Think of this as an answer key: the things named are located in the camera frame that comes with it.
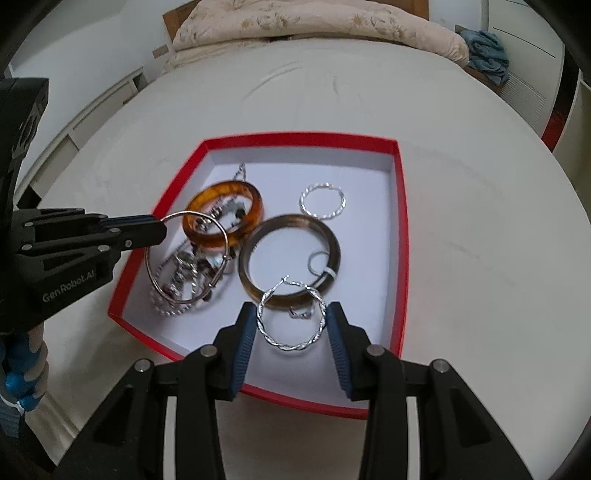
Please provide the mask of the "blue white gloved left hand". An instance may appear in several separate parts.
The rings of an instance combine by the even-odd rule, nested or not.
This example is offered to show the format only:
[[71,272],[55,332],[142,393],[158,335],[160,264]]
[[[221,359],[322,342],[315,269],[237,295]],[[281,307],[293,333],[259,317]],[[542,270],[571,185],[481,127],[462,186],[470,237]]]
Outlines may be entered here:
[[1,336],[1,400],[20,414],[34,410],[47,392],[48,348],[44,324]]

